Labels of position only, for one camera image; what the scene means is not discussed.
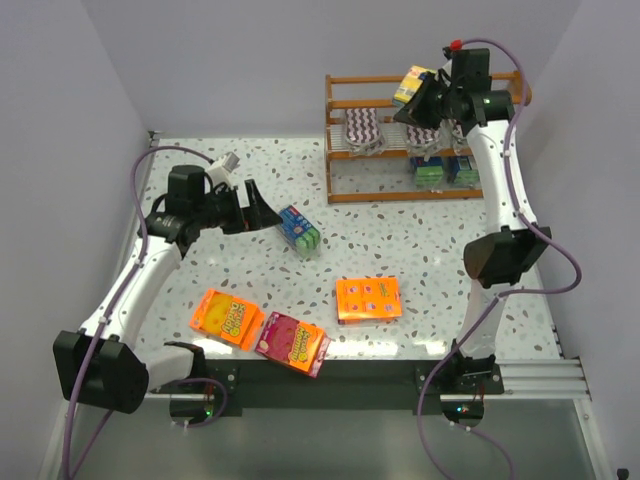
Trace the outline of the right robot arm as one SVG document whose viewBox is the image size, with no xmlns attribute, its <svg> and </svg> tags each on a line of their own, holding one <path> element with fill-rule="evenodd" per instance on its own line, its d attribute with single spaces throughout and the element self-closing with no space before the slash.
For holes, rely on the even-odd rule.
<svg viewBox="0 0 640 480">
<path fill-rule="evenodd" d="M 550 230 L 538 227 L 528 205 L 515 146 L 516 106 L 509 91 L 492 87 L 489 50 L 451 45 L 444 55 L 445 66 L 422 75 L 394 119 L 422 129 L 452 122 L 474 157 L 486 228 L 464 248 L 471 293 L 451 349 L 460 360 L 479 363 L 494 359 L 503 302 L 546 249 Z"/>
</svg>

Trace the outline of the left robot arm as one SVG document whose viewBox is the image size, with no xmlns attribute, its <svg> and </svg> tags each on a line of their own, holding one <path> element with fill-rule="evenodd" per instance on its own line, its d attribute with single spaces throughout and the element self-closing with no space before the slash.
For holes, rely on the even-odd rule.
<svg viewBox="0 0 640 480">
<path fill-rule="evenodd" d="M 78 330 L 60 332 L 53 343 L 62 393 L 70 404 L 130 414 L 149 391 L 207 377 L 200 347 L 168 342 L 143 360 L 135 346 L 161 287 L 202 231 L 219 228 L 234 235 L 281 224 L 255 181 L 248 179 L 244 185 L 247 205 L 241 205 L 237 188 L 213 182 L 199 166 L 171 170 L 167 191 L 144 216 L 115 285 Z"/>
</svg>

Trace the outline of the blue green sponge pack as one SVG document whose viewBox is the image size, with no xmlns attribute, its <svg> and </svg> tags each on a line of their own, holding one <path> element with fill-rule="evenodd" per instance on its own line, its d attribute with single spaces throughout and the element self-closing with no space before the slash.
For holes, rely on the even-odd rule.
<svg viewBox="0 0 640 480">
<path fill-rule="evenodd" d="M 431 190 L 442 180 L 444 175 L 441 157 L 411 157 L 410 167 L 417 188 Z"/>
<path fill-rule="evenodd" d="M 311 258 L 319 253 L 321 234 L 299 210 L 288 205 L 278 215 L 281 219 L 277 226 L 279 233 L 299 256 Z"/>
<path fill-rule="evenodd" d="M 475 189 L 480 185 L 480 175 L 471 156 L 448 157 L 447 183 L 459 188 Z"/>
</svg>

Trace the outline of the pink Scrub Mommy box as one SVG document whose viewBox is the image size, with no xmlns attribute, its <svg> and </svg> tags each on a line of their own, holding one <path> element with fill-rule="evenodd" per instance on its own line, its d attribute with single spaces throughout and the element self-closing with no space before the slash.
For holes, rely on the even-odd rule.
<svg viewBox="0 0 640 480">
<path fill-rule="evenodd" d="M 313 324 L 279 312 L 270 314 L 255 351 L 266 359 L 316 378 L 331 339 Z"/>
</svg>

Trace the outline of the orange Scrub Daddy box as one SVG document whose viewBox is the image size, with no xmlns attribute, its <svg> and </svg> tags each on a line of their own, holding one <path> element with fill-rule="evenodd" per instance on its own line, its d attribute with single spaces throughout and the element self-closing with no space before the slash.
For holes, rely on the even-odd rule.
<svg viewBox="0 0 640 480">
<path fill-rule="evenodd" d="M 224 343 L 249 351 L 253 348 L 266 314 L 256 304 L 209 289 L 194 311 L 189 326 Z"/>
</svg>

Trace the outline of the orange Scrub Mommy box back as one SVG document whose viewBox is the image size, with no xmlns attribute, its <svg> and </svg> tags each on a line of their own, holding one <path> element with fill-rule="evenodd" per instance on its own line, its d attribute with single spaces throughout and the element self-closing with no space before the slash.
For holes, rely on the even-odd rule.
<svg viewBox="0 0 640 480">
<path fill-rule="evenodd" d="M 403 315 L 398 280 L 395 277 L 352 278 L 336 281 L 338 323 L 359 324 L 385 321 Z"/>
</svg>

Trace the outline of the yellow sponge pack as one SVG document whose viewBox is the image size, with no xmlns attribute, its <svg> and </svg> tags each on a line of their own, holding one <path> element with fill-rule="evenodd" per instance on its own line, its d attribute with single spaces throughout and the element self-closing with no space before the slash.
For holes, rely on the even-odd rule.
<svg viewBox="0 0 640 480">
<path fill-rule="evenodd" d="M 436 73 L 436 70 L 412 65 L 399 83 L 392 97 L 392 104 L 396 107 L 406 105 L 420 88 L 426 76 Z"/>
</svg>

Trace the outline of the pink grey zigzag sponge pack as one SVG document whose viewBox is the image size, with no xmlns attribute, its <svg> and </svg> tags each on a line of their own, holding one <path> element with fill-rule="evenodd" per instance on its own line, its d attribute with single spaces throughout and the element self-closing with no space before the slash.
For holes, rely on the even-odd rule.
<svg viewBox="0 0 640 480">
<path fill-rule="evenodd" d="M 446 148 L 452 149 L 457 155 L 462 155 L 468 149 L 468 142 L 459 123 L 454 120 L 443 120 L 440 131 Z"/>
</svg>

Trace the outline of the silver scourer pack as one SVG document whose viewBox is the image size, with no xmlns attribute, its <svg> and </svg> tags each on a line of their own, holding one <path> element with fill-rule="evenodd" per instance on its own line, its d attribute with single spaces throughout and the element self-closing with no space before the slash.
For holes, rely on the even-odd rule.
<svg viewBox="0 0 640 480">
<path fill-rule="evenodd" d="M 385 147 L 376 108 L 350 108 L 344 112 L 344 140 L 353 155 L 372 156 Z"/>
</svg>

